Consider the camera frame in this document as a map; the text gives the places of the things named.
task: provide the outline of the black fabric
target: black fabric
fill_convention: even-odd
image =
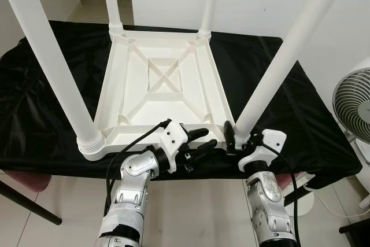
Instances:
[[[50,22],[68,67],[92,117],[110,50],[108,25]],[[195,32],[169,28],[128,30]],[[236,120],[277,52],[279,38],[212,33],[210,46],[232,115]],[[331,182],[361,169],[351,146],[297,62],[256,130],[271,128],[287,134],[284,157],[295,172],[307,171]],[[73,175],[105,176],[113,154],[91,162],[79,153],[76,136],[26,39],[0,60],[0,168]],[[214,150],[191,175],[184,169],[160,179],[244,178],[238,158]],[[123,156],[114,164],[119,167]],[[287,172],[278,158],[271,170]]]

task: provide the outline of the fan grille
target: fan grille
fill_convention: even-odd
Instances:
[[[362,69],[344,78],[333,96],[333,106],[341,123],[357,138],[370,143],[370,124],[358,114],[358,107],[370,101],[370,69]]]

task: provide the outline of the white tile floor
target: white tile floor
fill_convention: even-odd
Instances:
[[[83,6],[69,20],[108,23],[104,0],[82,0]],[[131,0],[119,0],[124,24],[134,24]],[[0,196],[0,246],[92,247],[98,235],[105,199],[100,179],[54,176],[42,193],[32,193],[0,172],[0,180],[63,218],[55,226]],[[241,180],[187,180],[149,184],[144,247],[257,246]],[[361,213],[358,202],[366,191],[350,177],[319,190],[332,210]],[[331,215],[315,199],[313,209],[299,217],[302,246],[348,247],[341,226],[369,217],[350,220]]]

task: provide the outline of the white wall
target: white wall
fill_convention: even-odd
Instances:
[[[79,0],[41,0],[49,20],[66,20]],[[0,56],[24,36],[8,0],[0,0]]]
[[[136,25],[198,29],[205,0],[132,0]],[[217,0],[212,30],[284,38],[306,0]],[[369,0],[336,0],[299,60],[327,107],[337,81],[370,55]]]

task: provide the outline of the black table leg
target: black table leg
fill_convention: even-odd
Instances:
[[[14,190],[10,186],[6,185],[0,180],[0,195],[12,200],[13,202],[27,208],[29,211],[41,216],[42,218],[54,223],[55,225],[60,225],[62,219],[58,216],[47,211],[43,207],[39,206],[37,203],[31,201],[29,198],[23,196],[18,191]]]

